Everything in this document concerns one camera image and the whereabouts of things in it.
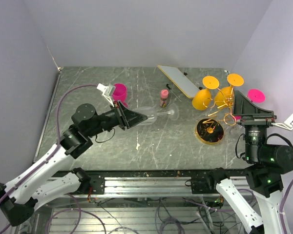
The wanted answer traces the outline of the clear wine glass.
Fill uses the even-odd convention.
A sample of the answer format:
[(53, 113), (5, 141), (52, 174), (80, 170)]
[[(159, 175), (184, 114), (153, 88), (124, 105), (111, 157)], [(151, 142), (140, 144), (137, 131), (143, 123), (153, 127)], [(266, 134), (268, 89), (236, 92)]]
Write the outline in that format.
[(138, 126), (147, 126), (153, 124), (159, 116), (168, 116), (171, 120), (177, 120), (179, 118), (179, 107), (176, 104), (170, 104), (166, 111), (157, 111), (153, 107), (139, 107), (133, 109), (133, 111), (147, 116), (147, 120), (139, 123)]

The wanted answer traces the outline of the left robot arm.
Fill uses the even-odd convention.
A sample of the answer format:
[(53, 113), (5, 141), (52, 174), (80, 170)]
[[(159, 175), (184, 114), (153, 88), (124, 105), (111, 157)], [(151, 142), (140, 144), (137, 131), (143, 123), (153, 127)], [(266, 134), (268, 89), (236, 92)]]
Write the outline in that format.
[(147, 120), (147, 115), (117, 101), (110, 111), (100, 115), (93, 105), (82, 104), (71, 118), (73, 124), (43, 157), (20, 176), (0, 183), (0, 209), (12, 227), (22, 224), (41, 206), (64, 194), (86, 193), (91, 187), (91, 178), (82, 168), (74, 168), (52, 182), (48, 179), (89, 149), (92, 137), (115, 127), (130, 129)]

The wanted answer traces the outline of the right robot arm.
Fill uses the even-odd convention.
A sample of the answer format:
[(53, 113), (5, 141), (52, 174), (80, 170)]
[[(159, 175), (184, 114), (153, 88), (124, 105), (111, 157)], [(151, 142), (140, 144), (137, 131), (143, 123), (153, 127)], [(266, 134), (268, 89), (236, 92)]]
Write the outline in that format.
[(282, 123), (276, 123), (273, 111), (257, 107), (240, 91), (234, 92), (233, 115), (240, 116), (237, 123), (245, 128), (245, 151), (241, 154), (250, 164), (245, 168), (246, 181), (255, 196), (258, 214), (243, 198), (223, 168), (207, 173), (206, 189), (218, 192), (239, 217), (248, 234), (288, 234), (284, 205), (290, 189), (284, 190), (281, 176), (293, 171), (293, 145), (285, 137), (286, 145), (268, 144), (269, 127), (293, 130), (293, 113)]

